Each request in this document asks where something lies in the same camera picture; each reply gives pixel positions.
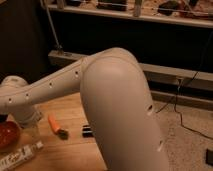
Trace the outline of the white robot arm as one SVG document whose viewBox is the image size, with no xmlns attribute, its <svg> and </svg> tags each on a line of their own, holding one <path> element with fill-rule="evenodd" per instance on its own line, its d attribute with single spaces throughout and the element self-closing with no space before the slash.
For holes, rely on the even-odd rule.
<svg viewBox="0 0 213 171">
<path fill-rule="evenodd" d="M 26 127 L 38 119 L 34 105 L 76 92 L 108 171 L 171 171 L 147 79 L 123 48 L 83 57 L 32 84 L 6 77 L 0 114 Z"/>
</svg>

